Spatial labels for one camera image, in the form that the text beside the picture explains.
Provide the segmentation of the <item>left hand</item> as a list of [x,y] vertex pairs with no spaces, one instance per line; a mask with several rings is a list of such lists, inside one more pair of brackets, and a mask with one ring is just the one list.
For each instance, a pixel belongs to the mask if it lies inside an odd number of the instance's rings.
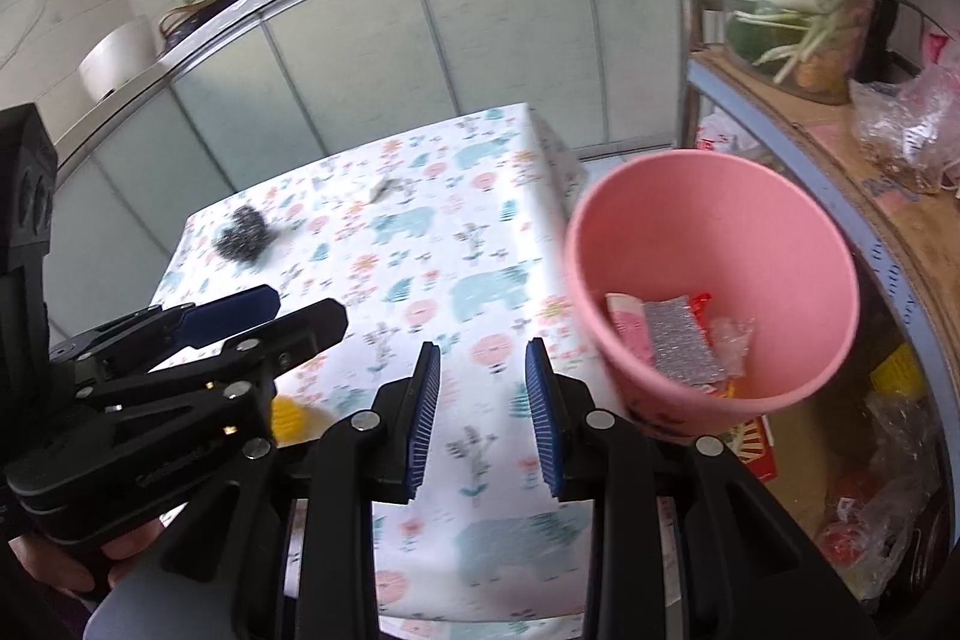
[[103,583],[115,587],[142,559],[164,525],[151,520],[135,530],[106,542],[98,552],[59,546],[39,534],[21,534],[8,545],[28,575],[54,590],[80,598]]

